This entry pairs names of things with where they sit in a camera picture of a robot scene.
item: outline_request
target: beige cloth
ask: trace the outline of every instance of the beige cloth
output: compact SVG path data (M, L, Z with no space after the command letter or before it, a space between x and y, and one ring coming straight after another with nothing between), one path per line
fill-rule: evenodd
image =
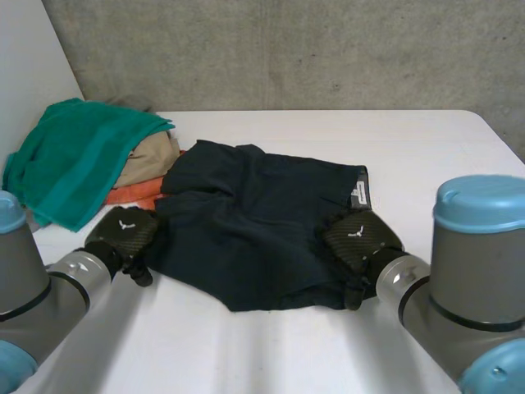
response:
M113 188L164 176L179 156L179 144L169 133L149 135L130 153Z

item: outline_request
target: white tag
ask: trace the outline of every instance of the white tag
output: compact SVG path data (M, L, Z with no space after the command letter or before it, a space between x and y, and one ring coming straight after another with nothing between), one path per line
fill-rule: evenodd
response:
M358 197L358 201L361 205L367 204L367 192L364 189L363 181L357 181L355 184L355 189L352 191L352 195L356 195Z

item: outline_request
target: fabric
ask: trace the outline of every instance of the fabric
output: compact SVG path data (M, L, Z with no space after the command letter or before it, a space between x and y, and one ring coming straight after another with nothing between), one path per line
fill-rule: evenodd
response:
M155 209L155 200L161 198L162 176L135 185L113 189L107 195L105 204L137 203L142 209Z
M114 188L133 185L166 175L179 157L177 140L166 132L147 136L130 153Z
M173 127L152 113L73 98L48 107L8 160L3 187L35 220L78 231L102 205L130 151Z
M362 166L198 141L166 174L156 203L167 221L146 264L232 311L325 305L344 283L316 234L348 206Z

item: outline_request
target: green towel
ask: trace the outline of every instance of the green towel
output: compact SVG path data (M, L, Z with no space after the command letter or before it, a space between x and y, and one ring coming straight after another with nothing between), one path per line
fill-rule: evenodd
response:
M78 231L100 209L146 136L173 125L155 114L72 98L48 107L8 159L3 188L41 224Z

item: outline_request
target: table surface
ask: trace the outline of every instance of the table surface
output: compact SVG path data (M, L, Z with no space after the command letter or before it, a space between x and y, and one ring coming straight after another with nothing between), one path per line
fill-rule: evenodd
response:
M256 144L269 153L365 164L372 205L411 253L429 261L437 187L456 176L525 167L465 111L161 112L182 149L196 139ZM73 234L35 233L46 264L82 245L99 215ZM458 392L377 299L358 312L321 307L233 314L184 283L154 274L142 289L117 276L93 310L19 393Z

